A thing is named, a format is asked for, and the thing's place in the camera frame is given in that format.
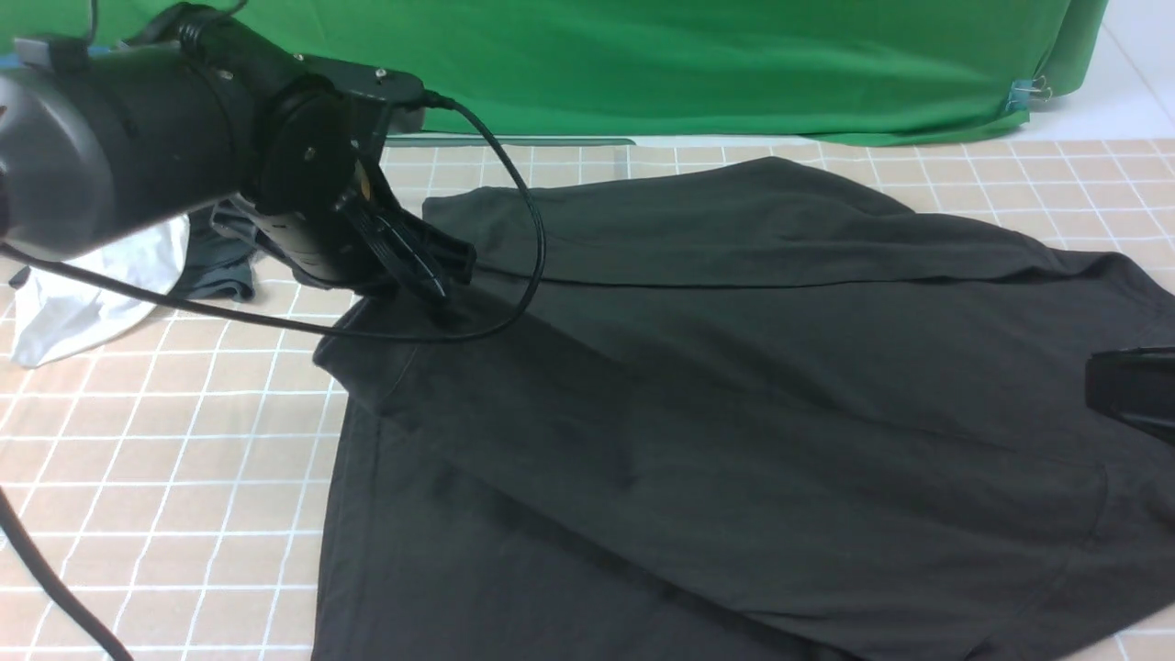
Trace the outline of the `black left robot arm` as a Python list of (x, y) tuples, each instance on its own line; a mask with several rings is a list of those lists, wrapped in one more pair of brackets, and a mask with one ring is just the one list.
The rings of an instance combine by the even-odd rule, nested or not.
[(416, 76), (283, 50), (234, 12), (175, 4), (114, 50), (14, 40), (4, 70), (4, 245), (66, 261), (217, 204), (217, 231), (303, 284), (443, 306), (470, 243), (400, 205), (387, 135), (419, 129)]

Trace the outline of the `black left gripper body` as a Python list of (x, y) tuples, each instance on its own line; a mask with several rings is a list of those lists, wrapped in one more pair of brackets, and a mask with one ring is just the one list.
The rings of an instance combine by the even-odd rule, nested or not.
[(251, 122), (255, 151), (241, 200), (267, 251), (308, 285), (364, 290), (387, 279), (352, 225), (360, 213), (352, 112), (324, 77), (301, 77), (266, 99)]

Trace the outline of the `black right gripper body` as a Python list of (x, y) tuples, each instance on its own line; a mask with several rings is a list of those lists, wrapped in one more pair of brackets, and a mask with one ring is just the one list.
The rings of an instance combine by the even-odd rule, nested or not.
[(1174, 431), (1174, 348), (1092, 355), (1085, 365), (1085, 402), (1139, 431)]

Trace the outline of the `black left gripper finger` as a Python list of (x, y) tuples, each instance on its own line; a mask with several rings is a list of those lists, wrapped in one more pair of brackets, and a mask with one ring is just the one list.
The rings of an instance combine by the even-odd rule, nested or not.
[(477, 251), (474, 243), (458, 240), (452, 234), (436, 229), (435, 225), (416, 217), (414, 213), (400, 208), (394, 210), (392, 218), (400, 225), (407, 227), (407, 231), (415, 240), (422, 242), (424, 251), (437, 261), (444, 271), (452, 276), (458, 284), (470, 284), (474, 281), (474, 269), (477, 263)]
[(445, 269), (416, 232), (419, 222), (396, 200), (370, 196), (357, 188), (344, 193), (344, 217), (376, 259), (376, 275), (356, 290), (364, 297), (392, 297), (400, 289), (422, 302), (452, 301)]

